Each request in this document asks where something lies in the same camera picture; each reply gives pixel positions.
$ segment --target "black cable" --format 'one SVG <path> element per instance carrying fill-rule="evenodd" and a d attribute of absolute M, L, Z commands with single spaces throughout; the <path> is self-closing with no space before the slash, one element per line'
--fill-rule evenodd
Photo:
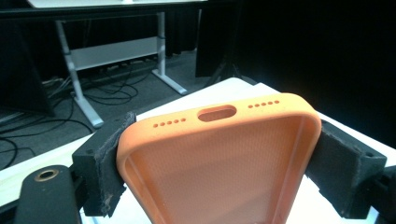
<path fill-rule="evenodd" d="M 55 129 L 59 128 L 60 126 L 64 125 L 66 122 L 75 122 L 75 123 L 81 124 L 81 125 L 84 126 L 86 129 L 89 130 L 89 133 L 92 133 L 92 130 L 90 129 L 90 127 L 89 127 L 88 125 L 84 124 L 84 123 L 81 122 L 81 121 L 71 119 L 71 117 L 73 116 L 73 111 L 74 111 L 74 102 L 73 102 L 73 100 L 71 100 L 71 106 L 70 106 L 70 108 L 71 108 L 71 109 L 70 109 L 70 114 L 69 114 L 69 116 L 67 117 L 67 119 L 50 119 L 50 120 L 43 120 L 43 121 L 40 121 L 40 122 L 38 122 L 38 123 L 35 123 L 35 124 L 32 124 L 32 125 L 29 126 L 29 127 L 32 127 L 32 126 L 36 126 L 36 125 L 40 125 L 40 124 L 44 124 L 44 123 L 59 122 L 59 121 L 61 122 L 61 123 L 59 123 L 59 124 L 57 124 L 57 125 L 55 125 L 55 126 L 49 128 L 49 129 L 47 129 L 47 130 L 45 130 L 45 131 L 42 131 L 42 132 L 39 132 L 39 133 L 29 133 L 29 134 L 11 135 L 11 136 L 6 136 L 6 138 L 29 137 L 29 136 L 39 135 L 39 134 L 42 134 L 42 133 L 47 133 L 47 132 L 49 132 L 49 131 L 52 131 L 52 130 L 55 130 Z"/>
<path fill-rule="evenodd" d="M 14 150 L 29 150 L 30 152 L 32 152 L 34 157 L 37 156 L 37 154 L 35 154 L 35 152 L 30 147 L 19 147 L 16 149 L 9 149 L 9 150 L 5 150 L 5 151 L 0 151 L 0 153 L 10 152 L 10 151 L 14 151 Z"/>
<path fill-rule="evenodd" d="M 85 95 L 87 98 L 89 98 L 90 100 L 92 100 L 92 101 L 94 101 L 94 102 L 96 102 L 96 103 L 98 103 L 98 104 L 101 104 L 101 105 L 124 105 L 124 104 L 127 104 L 128 102 L 130 102 L 134 97 L 136 97 L 136 96 L 139 94 L 138 89 L 135 88 L 135 87 L 132 86 L 132 85 L 134 85 L 135 83 L 138 83 L 138 82 L 144 80 L 144 79 L 148 76 L 148 75 L 146 75 L 145 77 L 141 78 L 140 80 L 137 80 L 137 81 L 134 82 L 133 84 L 129 84 L 129 83 L 128 83 L 128 80 L 129 80 L 129 78 L 130 78 L 130 75 L 132 74 L 132 70 L 133 70 L 133 68 L 131 67 L 130 71 L 128 72 L 128 75 L 127 75 L 126 78 L 121 82 L 120 85 L 117 85 L 117 84 L 113 84 L 113 85 L 112 85 L 112 86 L 117 87 L 115 90 L 109 90 L 109 89 L 106 89 L 106 88 L 102 88 L 102 87 L 99 87 L 99 86 L 95 86 L 95 88 L 98 89 L 99 91 L 103 91 L 103 92 L 108 93 L 108 94 L 110 94 L 110 95 L 113 95 L 113 94 L 116 94 L 116 93 L 122 93 L 122 94 L 127 95 L 127 97 L 100 97 L 100 96 L 90 95 L 90 94 L 86 94 L 86 93 L 85 93 L 84 95 Z M 109 75 L 108 73 L 106 73 L 106 72 L 105 72 L 105 75 L 106 75 L 109 79 L 112 79 L 113 81 L 117 81 L 114 77 L 110 76 L 110 75 Z M 124 87 L 129 87 L 129 88 L 133 89 L 134 92 L 135 92 L 135 94 L 134 94 L 134 95 L 131 95 L 131 94 L 125 92 L 125 91 L 122 91 L 122 89 L 123 89 Z M 126 101 L 121 102 L 121 103 L 105 103 L 105 102 L 101 102 L 101 101 L 99 101 L 99 100 L 126 100 Z"/>
<path fill-rule="evenodd" d="M 0 169 L 0 170 L 4 170 L 4 169 L 7 169 L 15 161 L 15 159 L 17 159 L 18 146 L 13 141 L 11 141 L 9 139 L 6 139 L 6 138 L 3 138 L 3 137 L 0 137 L 0 141 L 8 142 L 14 147 L 13 149 L 9 150 L 9 151 L 13 151 L 14 152 L 14 154 L 12 155 L 11 160 L 9 160 L 9 162 L 3 168 Z"/>
<path fill-rule="evenodd" d="M 28 119 L 29 117 L 32 117 L 32 114 L 22 113 L 20 116 L 17 116 L 15 118 L 10 119 L 10 120 L 6 120 L 4 122 L 1 122 L 0 123 L 0 128 L 8 126 L 8 124 L 10 124 L 10 123 L 15 123 L 15 122 L 21 121 L 23 119 Z"/>
<path fill-rule="evenodd" d="M 58 106 L 59 103 L 62 102 L 64 99 L 66 99 L 66 97 L 61 98 L 61 100 L 60 100 L 59 102 L 55 103 L 55 104 L 53 105 L 53 107 Z M 20 118 L 20 120 L 22 120 L 22 119 L 29 119 L 29 118 L 32 117 L 32 116 L 33 116 L 32 114 L 29 114 L 29 115 L 26 114 L 26 115 L 25 115 L 25 118 Z M 46 116 L 40 116 L 38 119 L 35 119 L 35 120 L 33 120 L 33 121 L 29 122 L 29 123 L 22 124 L 22 125 L 20 125 L 20 126 L 14 127 L 14 128 L 10 128 L 10 129 L 6 129 L 6 130 L 3 130 L 3 131 L 0 131 L 0 134 L 3 134 L 3 133 L 12 133 L 12 132 L 15 132 L 15 131 L 18 131 L 18 130 L 21 130 L 21 129 L 25 129 L 25 128 L 29 128 L 29 127 L 35 126 L 37 123 L 39 123 L 40 120 L 44 119 L 45 117 L 46 117 Z"/>

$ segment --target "wire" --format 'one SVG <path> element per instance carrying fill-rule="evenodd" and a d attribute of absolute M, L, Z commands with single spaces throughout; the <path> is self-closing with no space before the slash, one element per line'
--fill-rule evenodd
<path fill-rule="evenodd" d="M 90 81 L 91 83 L 93 83 L 93 84 L 96 85 L 95 88 L 96 88 L 97 90 L 99 90 L 99 91 L 103 91 L 103 92 L 105 92 L 105 93 L 107 93 L 107 94 L 110 94 L 110 95 L 114 95 L 114 94 L 116 94 L 116 93 L 121 93 L 121 94 L 123 94 L 123 95 L 126 95 L 126 97 L 101 97 L 101 96 L 95 96 L 95 95 L 91 95 L 91 94 L 87 94 L 87 93 L 85 93 L 84 95 L 85 95 L 88 99 L 90 99 L 90 100 L 92 100 L 92 101 L 94 101 L 94 102 L 96 102 L 96 103 L 98 103 L 98 104 L 101 104 L 101 105 L 124 105 L 124 104 L 129 103 L 134 97 L 136 97 L 136 96 L 139 94 L 138 89 L 135 88 L 135 87 L 132 86 L 132 85 L 137 84 L 137 83 L 143 81 L 144 79 L 146 79 L 146 78 L 149 76 L 149 74 L 147 74 L 147 75 L 145 75 L 143 78 L 140 78 L 139 80 L 137 80 L 136 82 L 128 83 L 128 80 L 129 80 L 129 78 L 130 78 L 130 76 L 131 76 L 131 74 L 132 74 L 132 70 L 133 70 L 133 68 L 132 68 L 132 66 L 131 66 L 131 69 L 129 70 L 128 75 L 127 75 L 126 78 L 121 82 L 120 85 L 112 84 L 112 86 L 116 87 L 115 90 L 111 90 L 111 89 L 106 89 L 106 88 L 100 87 L 100 86 L 97 85 L 93 80 L 89 79 L 89 81 Z M 110 76 L 107 72 L 105 72 L 105 75 L 106 75 L 109 79 L 111 79 L 111 80 L 113 80 L 113 81 L 117 81 L 114 77 Z M 125 88 L 125 87 L 129 87 L 129 88 L 131 88 L 132 90 L 134 90 L 134 94 L 130 94 L 130 93 L 126 92 L 126 91 L 122 91 L 122 89 Z M 120 102 L 120 103 L 105 103 L 105 102 L 102 102 L 102 101 L 100 101 L 100 100 L 125 100 L 125 101 Z"/>
<path fill-rule="evenodd" d="M 66 97 L 61 98 L 61 100 L 58 101 L 57 103 L 55 103 L 55 104 L 53 105 L 53 107 L 58 106 L 59 103 L 62 102 L 64 99 L 66 99 Z M 33 116 L 33 115 L 31 115 L 31 114 L 26 114 L 25 118 L 21 118 L 21 119 L 29 119 L 29 118 L 32 117 L 32 116 Z M 40 124 L 40 120 L 44 119 L 45 117 L 46 117 L 46 116 L 40 116 L 38 119 L 35 119 L 35 120 L 33 120 L 33 121 L 29 122 L 29 123 L 22 124 L 22 125 L 20 125 L 20 126 L 14 127 L 14 128 L 10 128 L 10 129 L 6 129 L 6 130 L 3 130 L 3 131 L 0 131 L 0 134 L 3 134 L 3 133 L 12 133 L 12 132 L 15 132 L 15 131 L 18 131 L 18 130 L 21 130 L 21 129 L 25 129 L 25 128 L 29 128 L 29 127 L 35 126 L 35 125 L 37 125 L 37 124 Z"/>
<path fill-rule="evenodd" d="M 47 133 L 49 131 L 52 131 L 52 130 L 55 130 L 55 129 L 59 128 L 60 126 L 64 125 L 66 122 L 78 123 L 78 124 L 84 126 L 87 130 L 89 130 L 89 133 L 92 133 L 92 130 L 91 130 L 91 128 L 88 125 L 84 124 L 81 121 L 71 119 L 71 117 L 73 116 L 73 111 L 74 111 L 74 103 L 73 103 L 73 100 L 71 100 L 70 114 L 67 117 L 67 119 L 43 120 L 43 121 L 39 121 L 37 123 L 31 124 L 31 125 L 23 127 L 23 128 L 33 127 L 33 126 L 36 126 L 36 125 L 40 125 L 40 124 L 44 124 L 44 123 L 50 123 L 50 122 L 61 122 L 61 123 L 49 128 L 49 129 L 47 129 L 45 131 L 39 132 L 39 133 L 28 133 L 28 134 L 11 135 L 11 136 L 6 136 L 6 138 L 29 137 L 29 136 L 39 135 L 39 134 L 42 134 L 42 133 Z"/>
<path fill-rule="evenodd" d="M 53 97 L 56 93 L 62 91 L 64 88 L 66 88 L 67 85 L 68 85 L 70 82 L 71 82 L 71 77 L 69 76 L 69 77 L 67 77 L 67 78 L 62 82 L 62 84 L 61 84 L 56 90 L 54 90 L 54 91 L 49 95 L 49 98 Z"/>
<path fill-rule="evenodd" d="M 9 150 L 9 151 L 13 151 L 13 152 L 14 152 L 14 154 L 12 155 L 11 160 L 9 160 L 9 162 L 8 162 L 4 167 L 2 167 L 2 168 L 0 169 L 0 170 L 4 170 L 4 169 L 7 169 L 7 168 L 15 161 L 15 159 L 17 159 L 18 147 L 17 147 L 17 144 L 16 144 L 16 143 L 14 143 L 13 141 L 11 141 L 11 140 L 9 140 L 9 139 L 0 137 L 0 141 L 8 142 L 8 143 L 10 143 L 10 144 L 14 147 L 13 149 L 10 149 L 10 150 Z"/>
<path fill-rule="evenodd" d="M 34 157 L 37 156 L 37 154 L 35 154 L 35 152 L 30 147 L 19 147 L 16 149 L 9 149 L 9 150 L 5 150 L 5 151 L 0 151 L 0 153 L 10 152 L 10 151 L 14 151 L 14 150 L 29 150 L 30 152 L 32 152 Z"/>
<path fill-rule="evenodd" d="M 26 119 L 26 117 L 30 117 L 30 116 L 31 115 L 29 114 L 15 112 L 0 120 L 0 128 L 7 126 L 10 123 L 14 123 L 16 120 Z"/>

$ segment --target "black curtain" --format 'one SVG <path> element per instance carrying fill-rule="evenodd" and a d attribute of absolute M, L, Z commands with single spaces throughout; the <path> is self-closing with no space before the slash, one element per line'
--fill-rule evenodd
<path fill-rule="evenodd" d="M 199 10 L 165 13 L 166 56 L 197 48 Z"/>
<path fill-rule="evenodd" d="M 202 10 L 195 70 L 197 77 L 212 76 L 224 61 L 228 65 L 233 63 L 236 13 L 234 7 Z"/>
<path fill-rule="evenodd" d="M 396 147 L 396 2 L 246 0 L 241 73 Z"/>

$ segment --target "screw hole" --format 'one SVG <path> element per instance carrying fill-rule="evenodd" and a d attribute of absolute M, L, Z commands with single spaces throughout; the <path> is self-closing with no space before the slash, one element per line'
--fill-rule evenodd
<path fill-rule="evenodd" d="M 44 182 L 44 181 L 52 179 L 53 177 L 55 177 L 58 174 L 59 174 L 58 170 L 55 170 L 55 169 L 46 170 L 46 171 L 43 171 L 40 174 L 38 174 L 35 177 L 35 181 L 36 182 Z"/>

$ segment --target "black wall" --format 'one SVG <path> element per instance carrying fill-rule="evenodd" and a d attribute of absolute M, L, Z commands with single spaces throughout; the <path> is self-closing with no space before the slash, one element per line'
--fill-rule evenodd
<path fill-rule="evenodd" d="M 237 65 L 396 147 L 396 2 L 245 1 Z"/>

